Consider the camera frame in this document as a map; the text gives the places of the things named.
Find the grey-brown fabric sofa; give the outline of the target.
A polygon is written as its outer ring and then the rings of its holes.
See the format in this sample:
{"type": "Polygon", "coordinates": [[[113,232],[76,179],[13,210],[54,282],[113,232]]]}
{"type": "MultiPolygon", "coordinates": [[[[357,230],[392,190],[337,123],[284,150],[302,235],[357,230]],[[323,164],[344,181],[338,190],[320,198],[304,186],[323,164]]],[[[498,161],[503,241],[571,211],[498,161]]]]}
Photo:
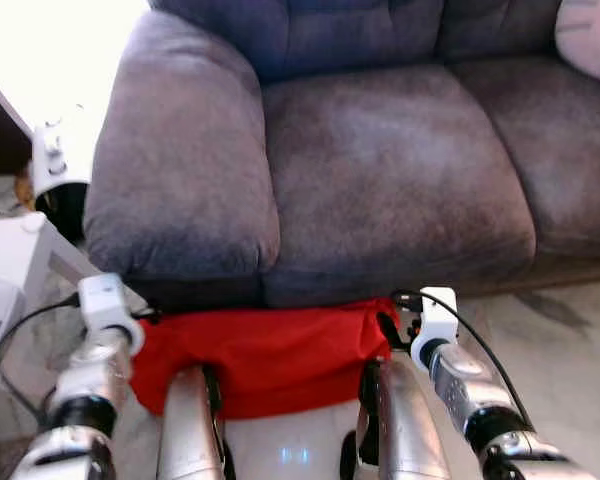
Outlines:
{"type": "Polygon", "coordinates": [[[167,311],[600,279],[565,0],[149,0],[96,141],[100,270],[167,311]]]}

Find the silver right robot leg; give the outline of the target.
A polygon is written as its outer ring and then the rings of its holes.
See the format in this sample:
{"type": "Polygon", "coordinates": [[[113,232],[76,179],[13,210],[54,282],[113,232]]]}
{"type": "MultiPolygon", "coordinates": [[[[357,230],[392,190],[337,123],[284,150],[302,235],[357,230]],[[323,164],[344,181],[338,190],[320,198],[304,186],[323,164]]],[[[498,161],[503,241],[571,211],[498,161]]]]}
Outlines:
{"type": "Polygon", "coordinates": [[[422,387],[396,358],[367,362],[359,415],[341,449],[340,479],[450,480],[440,434],[422,387]]]}

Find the silver robot leg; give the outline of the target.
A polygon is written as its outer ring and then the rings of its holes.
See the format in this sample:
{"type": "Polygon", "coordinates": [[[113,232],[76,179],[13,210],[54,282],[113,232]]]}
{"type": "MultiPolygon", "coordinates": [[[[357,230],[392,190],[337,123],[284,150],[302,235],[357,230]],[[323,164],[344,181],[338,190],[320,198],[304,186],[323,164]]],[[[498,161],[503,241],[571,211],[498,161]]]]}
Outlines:
{"type": "Polygon", "coordinates": [[[341,449],[340,479],[450,480],[440,434],[422,387],[396,358],[367,362],[359,415],[341,449]]]}
{"type": "Polygon", "coordinates": [[[172,376],[155,480],[236,480],[219,406],[221,394],[207,367],[186,367],[172,376]]]}

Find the silver left robot leg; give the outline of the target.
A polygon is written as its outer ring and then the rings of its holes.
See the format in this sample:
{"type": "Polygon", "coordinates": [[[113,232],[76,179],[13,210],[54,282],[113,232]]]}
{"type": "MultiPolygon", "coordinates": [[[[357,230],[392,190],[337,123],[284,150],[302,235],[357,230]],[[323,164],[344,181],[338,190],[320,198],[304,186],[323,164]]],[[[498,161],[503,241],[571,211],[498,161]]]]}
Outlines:
{"type": "Polygon", "coordinates": [[[221,394],[207,367],[186,367],[172,376],[155,480],[236,480],[219,406],[221,394]]]}

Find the white appliance with grey buttons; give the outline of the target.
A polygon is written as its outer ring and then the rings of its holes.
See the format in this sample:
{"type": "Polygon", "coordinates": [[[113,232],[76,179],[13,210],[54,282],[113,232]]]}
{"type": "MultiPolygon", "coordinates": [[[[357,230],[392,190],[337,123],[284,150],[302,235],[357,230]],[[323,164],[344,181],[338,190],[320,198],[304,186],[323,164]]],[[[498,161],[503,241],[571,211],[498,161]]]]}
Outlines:
{"type": "Polygon", "coordinates": [[[0,337],[24,315],[56,301],[50,285],[76,285],[96,273],[41,212],[0,219],[0,337]]]}

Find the white heater with black base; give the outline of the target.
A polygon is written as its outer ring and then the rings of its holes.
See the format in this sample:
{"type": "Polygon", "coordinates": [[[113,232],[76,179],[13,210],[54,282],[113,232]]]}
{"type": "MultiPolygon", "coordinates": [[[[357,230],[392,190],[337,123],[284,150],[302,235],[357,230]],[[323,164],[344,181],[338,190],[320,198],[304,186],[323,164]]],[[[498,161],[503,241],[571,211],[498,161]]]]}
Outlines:
{"type": "Polygon", "coordinates": [[[82,218],[102,123],[100,111],[73,105],[35,123],[32,131],[34,207],[72,244],[84,238],[82,218]]]}

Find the pink cat face cushion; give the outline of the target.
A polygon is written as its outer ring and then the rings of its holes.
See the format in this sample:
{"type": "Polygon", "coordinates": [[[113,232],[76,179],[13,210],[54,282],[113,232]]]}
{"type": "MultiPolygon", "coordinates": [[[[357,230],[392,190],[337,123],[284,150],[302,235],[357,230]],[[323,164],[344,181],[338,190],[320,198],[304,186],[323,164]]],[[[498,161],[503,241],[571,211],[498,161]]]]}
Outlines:
{"type": "Polygon", "coordinates": [[[568,63],[600,79],[600,0],[562,0],[555,42],[568,63]]]}

